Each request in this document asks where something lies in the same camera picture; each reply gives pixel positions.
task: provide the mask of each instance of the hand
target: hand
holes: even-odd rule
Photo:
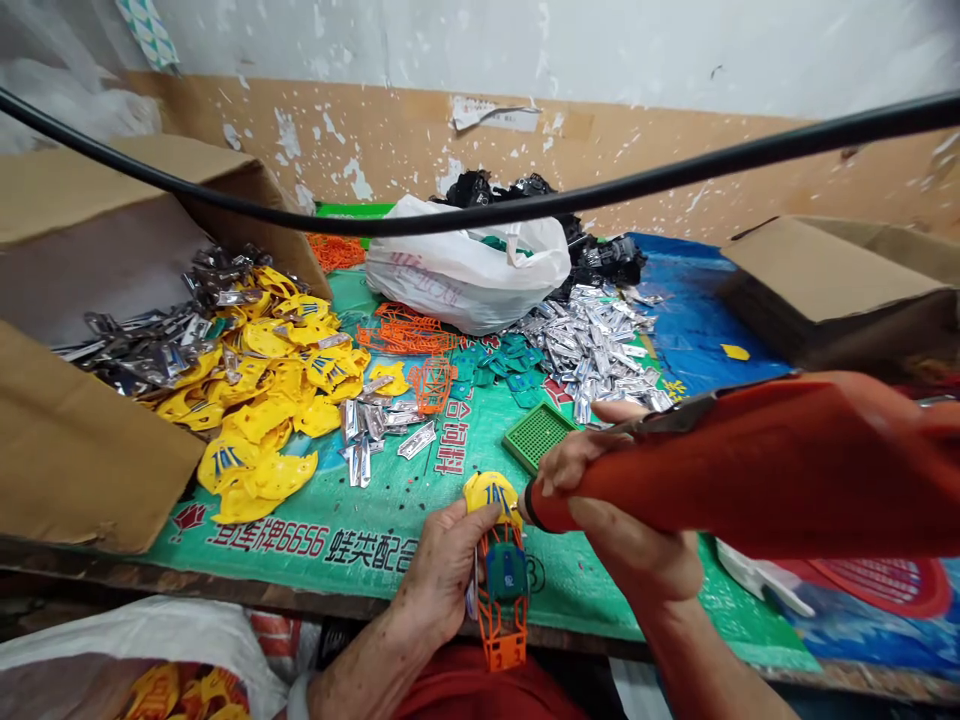
[[[598,418],[612,423],[647,412],[630,402],[595,402],[592,409]],[[625,435],[571,433],[540,463],[537,480],[544,483],[544,495],[548,488],[573,490],[587,463],[627,442],[632,438]],[[574,497],[569,503],[570,514],[635,613],[696,597],[703,584],[696,533],[659,533],[602,500]]]
[[[463,624],[464,592],[473,571],[474,551],[501,510],[499,504],[492,504],[468,515],[467,501],[461,498],[430,513],[423,524],[420,544],[391,610],[404,616],[411,629],[436,649]]]

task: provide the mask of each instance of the white wall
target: white wall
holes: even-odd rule
[[[796,118],[960,88],[956,0],[156,4],[189,74]],[[129,37],[111,39],[147,69]]]

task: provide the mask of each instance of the green plastic tray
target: green plastic tray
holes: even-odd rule
[[[396,203],[318,203],[317,205],[317,217],[362,217],[379,220],[393,210]],[[370,238],[360,238],[360,244],[364,250],[369,250]]]
[[[503,436],[503,446],[535,477],[540,458],[563,440],[567,433],[579,429],[573,421],[561,415],[552,403],[544,401],[507,431]]]

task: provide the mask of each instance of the black cable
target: black cable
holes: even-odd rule
[[[388,237],[501,225],[578,212],[806,155],[960,125],[960,92],[910,100],[808,125],[580,190],[390,220],[297,215],[215,192],[119,153],[40,112],[3,88],[0,88],[0,111],[92,160],[167,192],[295,230],[351,237]]]

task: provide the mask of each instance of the tan wall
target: tan wall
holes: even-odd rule
[[[504,185],[536,171],[554,187],[569,190],[802,124],[538,100],[543,113],[534,133],[478,127],[457,137],[448,124],[450,96],[442,92],[258,79],[248,81],[248,90],[236,77],[128,77],[138,92],[162,100],[169,132],[226,145],[223,126],[230,123],[244,152],[262,158],[294,194],[294,160],[283,166],[275,158],[283,151],[276,110],[292,114],[302,150],[302,157],[295,158],[299,182],[329,202],[357,202],[350,184],[354,178],[343,177],[353,158],[375,202],[395,201],[406,192],[423,198],[436,193],[437,179],[449,174],[454,159],[468,169],[483,163]],[[316,109],[327,103],[326,112],[345,143],[327,131],[322,111]],[[558,113],[564,121],[554,133]],[[320,142],[314,140],[314,126],[321,130]],[[245,130],[253,137],[244,136]],[[840,152],[826,153],[585,211],[582,217],[595,221],[590,229],[598,235],[637,230],[712,244],[788,213],[893,222],[960,240],[957,152],[960,135],[955,137],[954,130],[927,133],[869,145],[847,160]]]

